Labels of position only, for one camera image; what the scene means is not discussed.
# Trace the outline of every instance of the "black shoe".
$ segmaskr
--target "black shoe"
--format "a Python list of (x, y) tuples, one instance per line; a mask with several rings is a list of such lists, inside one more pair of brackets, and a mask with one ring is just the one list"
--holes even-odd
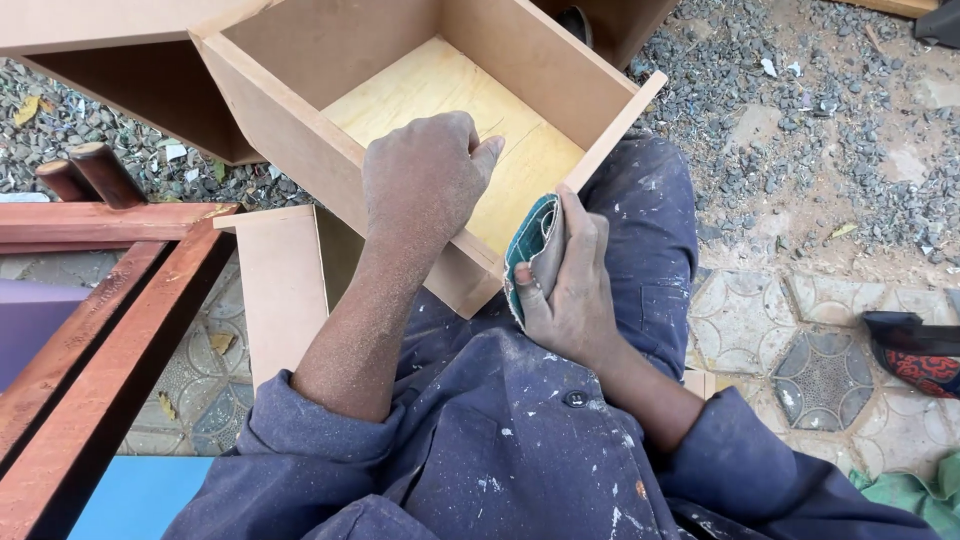
[(580, 39), (587, 47), (593, 48), (593, 29), (590, 28), (590, 21), (587, 20), (587, 14), (576, 6), (558, 13), (553, 20), (560, 23), (568, 32)]

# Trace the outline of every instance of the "blue board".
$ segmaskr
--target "blue board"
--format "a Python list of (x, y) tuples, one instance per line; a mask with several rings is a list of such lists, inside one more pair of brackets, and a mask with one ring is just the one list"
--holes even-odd
[(204, 483), (212, 457), (117, 455), (67, 540), (159, 540)]

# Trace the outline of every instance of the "hand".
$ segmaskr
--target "hand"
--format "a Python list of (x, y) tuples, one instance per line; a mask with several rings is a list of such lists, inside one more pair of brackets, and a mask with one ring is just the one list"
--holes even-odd
[(440, 250), (473, 214), (503, 150), (461, 110), (418, 118), (372, 142), (363, 162), (367, 236)]
[(610, 223), (587, 213), (577, 194), (557, 186), (564, 205), (566, 244), (564, 262), (550, 298), (522, 262), (514, 269), (516, 292), (523, 307), (527, 336), (544, 349), (597, 371), (607, 358), (630, 347), (616, 329), (610, 275), (604, 265)]

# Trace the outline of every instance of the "folded sandpaper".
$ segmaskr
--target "folded sandpaper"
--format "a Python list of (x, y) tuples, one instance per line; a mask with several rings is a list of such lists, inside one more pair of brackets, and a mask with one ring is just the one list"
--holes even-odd
[(549, 298), (557, 284), (557, 274), (564, 261), (565, 248), (564, 208), (556, 193), (547, 193), (530, 208), (507, 246), (504, 259), (503, 290), (507, 295), (510, 312), (522, 329), (523, 307), (516, 294), (514, 268), (521, 262), (529, 262), (534, 279), (543, 291), (543, 298)]

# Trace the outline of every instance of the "purple panel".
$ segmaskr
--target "purple panel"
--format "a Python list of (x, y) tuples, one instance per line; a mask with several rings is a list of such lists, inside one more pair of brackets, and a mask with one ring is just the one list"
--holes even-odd
[(84, 287), (0, 280), (0, 392), (89, 294)]

